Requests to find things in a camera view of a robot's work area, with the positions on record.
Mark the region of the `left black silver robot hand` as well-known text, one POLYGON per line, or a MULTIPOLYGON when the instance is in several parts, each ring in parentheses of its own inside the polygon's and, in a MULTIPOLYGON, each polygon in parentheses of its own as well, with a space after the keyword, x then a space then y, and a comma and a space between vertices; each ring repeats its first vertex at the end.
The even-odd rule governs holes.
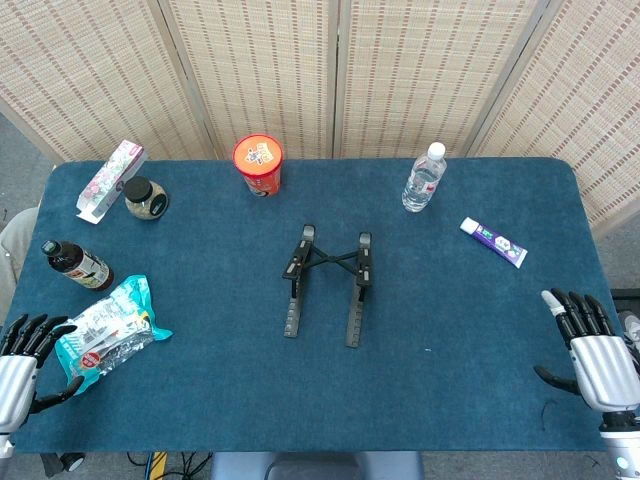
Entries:
POLYGON ((71 398, 80 389, 80 376, 65 390, 37 397, 40 370, 63 336, 76 331, 66 316, 41 314, 18 317, 1 337, 1 436, 9 438, 31 414, 40 413, 71 398))

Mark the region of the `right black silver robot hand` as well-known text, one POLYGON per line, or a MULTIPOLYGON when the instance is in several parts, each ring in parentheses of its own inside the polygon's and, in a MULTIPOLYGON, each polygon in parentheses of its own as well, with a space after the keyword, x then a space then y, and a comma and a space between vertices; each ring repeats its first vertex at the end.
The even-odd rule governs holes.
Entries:
POLYGON ((622 337, 615 334, 602 304, 591 295, 541 292, 562 336, 575 378, 560 378, 537 365, 534 371, 548 385, 582 397, 601 413, 639 407, 639 375, 622 337))

